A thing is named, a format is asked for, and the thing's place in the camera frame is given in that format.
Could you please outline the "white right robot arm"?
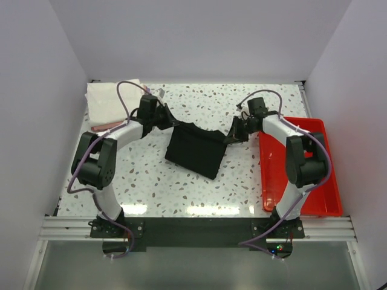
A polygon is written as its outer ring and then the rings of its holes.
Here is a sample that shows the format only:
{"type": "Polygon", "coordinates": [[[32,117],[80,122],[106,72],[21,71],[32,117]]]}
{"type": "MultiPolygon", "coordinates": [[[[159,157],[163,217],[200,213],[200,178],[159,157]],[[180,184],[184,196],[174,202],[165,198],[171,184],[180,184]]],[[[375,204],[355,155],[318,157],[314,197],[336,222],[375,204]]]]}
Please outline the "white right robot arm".
{"type": "Polygon", "coordinates": [[[248,110],[241,106],[238,109],[241,113],[233,117],[225,144],[243,143],[249,140],[251,134],[262,132],[285,148],[288,182],[269,223],[272,235],[284,237],[291,230],[290,221],[301,215],[301,208],[309,194],[330,178],[332,163],[324,135],[296,126],[280,112],[269,111],[262,97],[249,100],[248,110]]]}

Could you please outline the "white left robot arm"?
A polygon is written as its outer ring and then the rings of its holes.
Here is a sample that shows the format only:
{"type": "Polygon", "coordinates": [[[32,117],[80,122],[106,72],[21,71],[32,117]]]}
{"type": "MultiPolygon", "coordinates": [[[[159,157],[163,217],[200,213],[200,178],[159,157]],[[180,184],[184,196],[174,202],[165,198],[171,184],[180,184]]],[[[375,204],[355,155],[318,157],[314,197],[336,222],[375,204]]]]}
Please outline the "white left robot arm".
{"type": "Polygon", "coordinates": [[[104,230],[112,237],[125,231],[120,219],[123,209],[112,186],[117,152],[129,143],[141,140],[153,128],[169,129],[179,125],[167,103],[154,95],[144,95],[139,107],[129,113],[122,123],[103,132],[84,132],[79,139],[71,165],[69,194],[87,191],[92,194],[99,216],[106,220],[104,230]]]}

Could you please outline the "black t shirt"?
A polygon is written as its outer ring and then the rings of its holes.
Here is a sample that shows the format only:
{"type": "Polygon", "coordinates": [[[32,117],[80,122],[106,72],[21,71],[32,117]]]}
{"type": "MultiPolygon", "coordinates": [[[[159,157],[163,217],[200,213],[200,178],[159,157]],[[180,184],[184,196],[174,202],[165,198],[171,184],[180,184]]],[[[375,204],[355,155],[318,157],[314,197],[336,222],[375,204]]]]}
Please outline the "black t shirt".
{"type": "Polygon", "coordinates": [[[165,159],[214,180],[227,148],[225,139],[219,130],[204,130],[181,122],[173,129],[165,159]]]}

